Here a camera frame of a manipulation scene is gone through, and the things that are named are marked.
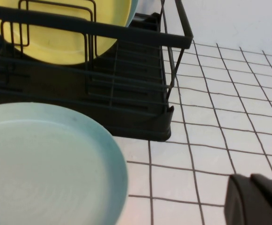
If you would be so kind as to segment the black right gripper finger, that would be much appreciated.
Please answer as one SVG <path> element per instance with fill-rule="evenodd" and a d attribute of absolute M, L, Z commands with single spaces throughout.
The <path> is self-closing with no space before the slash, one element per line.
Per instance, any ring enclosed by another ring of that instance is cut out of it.
<path fill-rule="evenodd" d="M 261 174 L 234 174 L 224 204 L 227 225 L 272 225 L 272 181 Z"/>

